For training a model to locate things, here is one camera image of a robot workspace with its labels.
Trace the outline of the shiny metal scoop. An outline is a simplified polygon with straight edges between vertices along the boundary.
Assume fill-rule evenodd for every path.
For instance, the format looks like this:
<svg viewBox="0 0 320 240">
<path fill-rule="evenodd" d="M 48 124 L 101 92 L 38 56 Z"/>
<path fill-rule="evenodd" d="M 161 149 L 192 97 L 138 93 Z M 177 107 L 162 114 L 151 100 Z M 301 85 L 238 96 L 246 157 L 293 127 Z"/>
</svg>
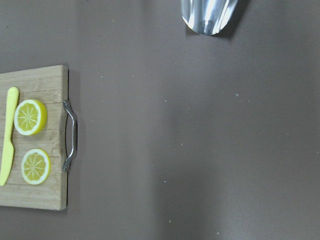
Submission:
<svg viewBox="0 0 320 240">
<path fill-rule="evenodd" d="M 181 0 L 181 16 L 195 33 L 218 34 L 230 21 L 237 0 Z"/>
</svg>

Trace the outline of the lower lemon slice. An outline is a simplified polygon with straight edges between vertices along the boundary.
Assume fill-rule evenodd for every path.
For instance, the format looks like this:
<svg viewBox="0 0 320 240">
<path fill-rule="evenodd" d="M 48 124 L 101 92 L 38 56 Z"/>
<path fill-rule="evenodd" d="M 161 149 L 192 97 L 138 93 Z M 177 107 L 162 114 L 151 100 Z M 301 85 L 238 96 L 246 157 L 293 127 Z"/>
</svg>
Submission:
<svg viewBox="0 0 320 240">
<path fill-rule="evenodd" d="M 42 102 L 26 99 L 16 108 L 14 127 L 23 136 L 36 135 L 45 127 L 47 119 L 47 109 Z"/>
</svg>

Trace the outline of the lemon slice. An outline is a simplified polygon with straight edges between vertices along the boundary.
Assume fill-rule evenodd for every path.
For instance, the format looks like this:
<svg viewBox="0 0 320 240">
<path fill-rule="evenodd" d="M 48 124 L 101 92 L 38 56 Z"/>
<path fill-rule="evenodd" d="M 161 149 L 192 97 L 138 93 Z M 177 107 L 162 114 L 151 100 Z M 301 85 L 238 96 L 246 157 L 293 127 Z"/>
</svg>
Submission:
<svg viewBox="0 0 320 240">
<path fill-rule="evenodd" d="M 42 102 L 26 99 L 16 108 L 14 127 L 23 136 L 36 135 L 45 127 L 47 119 L 47 109 Z"/>
<path fill-rule="evenodd" d="M 44 183 L 51 172 L 51 160 L 46 151 L 40 148 L 29 150 L 21 162 L 23 180 L 30 185 Z"/>
</svg>

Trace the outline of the upper lemon slice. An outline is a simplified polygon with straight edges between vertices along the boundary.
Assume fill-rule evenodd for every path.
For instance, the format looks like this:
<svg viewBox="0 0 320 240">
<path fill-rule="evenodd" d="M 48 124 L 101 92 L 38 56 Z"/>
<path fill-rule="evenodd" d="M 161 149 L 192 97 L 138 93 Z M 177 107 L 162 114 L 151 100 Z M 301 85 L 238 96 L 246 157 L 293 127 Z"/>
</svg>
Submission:
<svg viewBox="0 0 320 240">
<path fill-rule="evenodd" d="M 44 183 L 51 172 L 51 160 L 46 151 L 40 148 L 29 150 L 21 162 L 23 180 L 30 185 Z"/>
</svg>

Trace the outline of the yellow plastic knife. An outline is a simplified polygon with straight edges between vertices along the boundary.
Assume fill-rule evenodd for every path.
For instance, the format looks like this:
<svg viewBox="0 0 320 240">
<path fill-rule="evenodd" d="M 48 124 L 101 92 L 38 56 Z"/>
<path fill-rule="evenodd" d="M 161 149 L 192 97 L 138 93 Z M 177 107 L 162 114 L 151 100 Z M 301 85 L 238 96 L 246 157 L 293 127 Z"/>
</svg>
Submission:
<svg viewBox="0 0 320 240">
<path fill-rule="evenodd" d="M 11 167 L 14 158 L 14 146 L 12 143 L 12 132 L 14 125 L 15 112 L 19 100 L 19 90 L 16 87 L 11 87 L 7 91 L 5 126 L 3 136 L 3 147 L 0 166 L 0 186 L 4 186 L 11 172 Z"/>
</svg>

